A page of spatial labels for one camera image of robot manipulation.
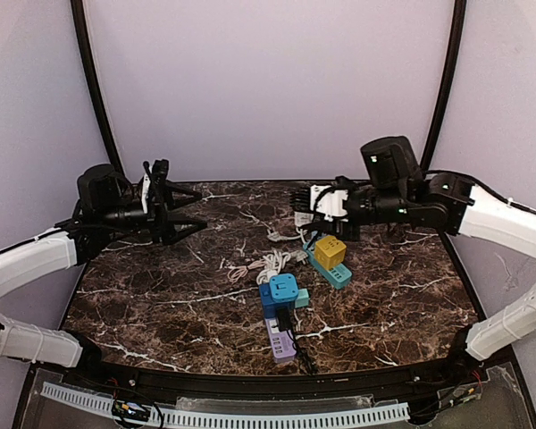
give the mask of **yellow box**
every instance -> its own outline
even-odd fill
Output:
[[[314,257],[315,260],[326,270],[338,266],[346,257],[346,245],[332,235],[328,235],[315,242]]]

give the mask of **white panel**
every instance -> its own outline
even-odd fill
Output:
[[[70,2],[0,0],[0,248],[69,217],[78,176],[105,161]],[[57,328],[79,272],[12,292],[0,312]],[[0,357],[0,429],[12,425],[27,369]]]
[[[453,2],[87,0],[119,152],[175,181],[365,177],[359,148],[420,155]]]
[[[536,208],[536,2],[469,2],[435,168],[468,172]],[[536,282],[536,262],[456,240],[489,315]],[[536,334],[515,345],[536,406]]]

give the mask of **perforated strip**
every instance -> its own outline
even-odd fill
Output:
[[[113,418],[111,414],[113,400],[109,395],[91,394],[53,383],[44,383],[42,396],[88,413]],[[208,414],[163,407],[161,407],[161,411],[164,415],[164,427],[175,429],[201,427],[219,429],[355,429],[400,422],[409,418],[406,403],[337,413],[295,416]],[[159,415],[153,408],[149,422],[145,425],[158,427],[159,423]]]

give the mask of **marble tabletop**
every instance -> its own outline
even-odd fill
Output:
[[[109,362],[201,374],[298,374],[276,365],[255,284],[233,266],[273,249],[268,228],[293,237],[288,205],[300,181],[208,182],[187,186],[203,200],[181,211],[208,228],[169,247],[124,240],[89,264],[63,329],[87,335]],[[446,356],[454,332],[476,320],[473,306],[436,234],[397,225],[363,227],[347,243],[353,279],[334,290],[312,266],[284,272],[308,288],[295,311],[298,341],[321,373],[412,364]]]

